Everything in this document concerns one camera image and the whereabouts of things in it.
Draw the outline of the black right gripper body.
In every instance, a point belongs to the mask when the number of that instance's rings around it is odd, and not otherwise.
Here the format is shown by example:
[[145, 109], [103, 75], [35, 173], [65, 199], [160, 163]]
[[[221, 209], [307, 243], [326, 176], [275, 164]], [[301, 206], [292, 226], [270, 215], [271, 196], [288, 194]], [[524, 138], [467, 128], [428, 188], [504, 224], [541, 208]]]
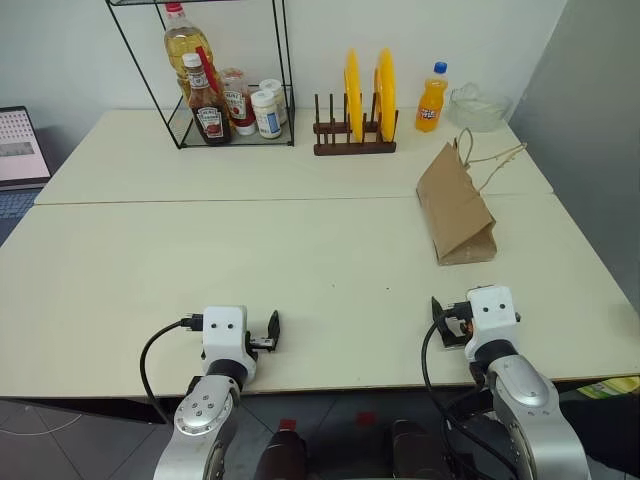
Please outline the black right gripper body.
[[444, 346], [465, 346], [473, 335], [473, 312], [469, 301], [451, 304], [443, 310], [440, 336]]

